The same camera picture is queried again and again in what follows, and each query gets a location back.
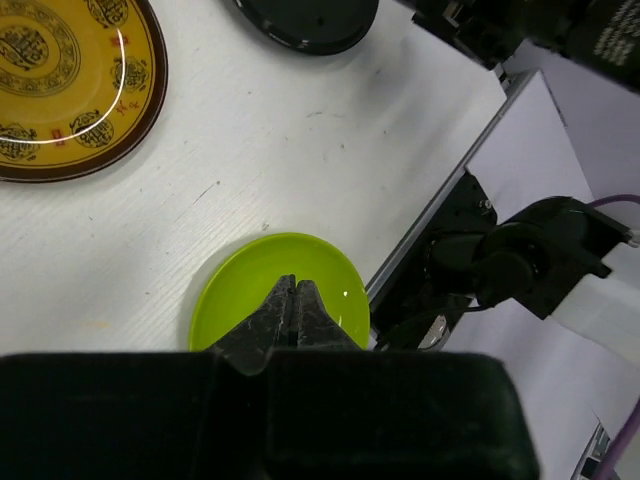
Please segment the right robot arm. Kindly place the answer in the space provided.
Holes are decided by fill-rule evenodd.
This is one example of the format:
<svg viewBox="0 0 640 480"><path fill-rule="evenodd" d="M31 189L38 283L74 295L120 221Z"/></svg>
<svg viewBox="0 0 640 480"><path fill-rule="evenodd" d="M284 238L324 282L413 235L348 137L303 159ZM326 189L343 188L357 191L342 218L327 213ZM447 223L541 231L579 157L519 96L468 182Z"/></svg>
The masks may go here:
<svg viewBox="0 0 640 480"><path fill-rule="evenodd" d="M416 1L414 22L485 68L524 41L631 91L639 88L635 1ZM513 299L540 319L639 361L639 248L631 230L571 197L535 202L485 232L439 235L432 284L481 309Z"/></svg>

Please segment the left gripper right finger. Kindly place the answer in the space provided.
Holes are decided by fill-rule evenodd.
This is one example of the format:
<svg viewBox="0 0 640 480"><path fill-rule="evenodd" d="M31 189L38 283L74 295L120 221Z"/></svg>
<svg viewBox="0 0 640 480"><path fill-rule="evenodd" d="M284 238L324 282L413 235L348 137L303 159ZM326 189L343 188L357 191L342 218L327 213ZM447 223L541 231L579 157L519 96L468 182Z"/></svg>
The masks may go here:
<svg viewBox="0 0 640 480"><path fill-rule="evenodd" d="M316 284L302 280L296 286L292 318L292 346L322 351L359 351L360 347L329 315Z"/></svg>

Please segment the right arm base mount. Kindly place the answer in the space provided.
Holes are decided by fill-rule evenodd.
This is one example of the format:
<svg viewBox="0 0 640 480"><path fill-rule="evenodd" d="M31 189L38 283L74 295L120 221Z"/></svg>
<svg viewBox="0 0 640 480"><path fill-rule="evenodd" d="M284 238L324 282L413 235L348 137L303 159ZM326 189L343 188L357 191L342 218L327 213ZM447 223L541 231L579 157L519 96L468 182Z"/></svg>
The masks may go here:
<svg viewBox="0 0 640 480"><path fill-rule="evenodd" d="M442 346L474 298L473 250L496 225L476 177L463 172L446 184L367 286L382 350Z"/></svg>

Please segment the lime green plate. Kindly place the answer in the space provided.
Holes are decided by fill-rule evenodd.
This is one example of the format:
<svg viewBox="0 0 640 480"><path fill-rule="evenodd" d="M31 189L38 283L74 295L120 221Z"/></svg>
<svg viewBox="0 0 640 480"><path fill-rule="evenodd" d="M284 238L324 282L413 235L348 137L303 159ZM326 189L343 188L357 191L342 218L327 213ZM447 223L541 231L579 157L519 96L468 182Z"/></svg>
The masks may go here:
<svg viewBox="0 0 640 480"><path fill-rule="evenodd" d="M261 305L280 277L291 274L313 281L331 318L359 347L368 347L369 302L355 266L327 241L287 232L248 242L214 270L192 314L189 349L221 339Z"/></svg>

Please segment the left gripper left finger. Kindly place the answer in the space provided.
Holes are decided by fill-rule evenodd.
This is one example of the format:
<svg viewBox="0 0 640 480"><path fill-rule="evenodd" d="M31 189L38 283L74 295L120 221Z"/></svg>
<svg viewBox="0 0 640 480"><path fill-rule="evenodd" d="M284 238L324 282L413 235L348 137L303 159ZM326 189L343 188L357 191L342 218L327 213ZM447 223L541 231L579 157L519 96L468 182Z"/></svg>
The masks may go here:
<svg viewBox="0 0 640 480"><path fill-rule="evenodd" d="M244 375L261 372L277 347L289 345L289 326L296 298L296 277L278 279L261 305L209 351Z"/></svg>

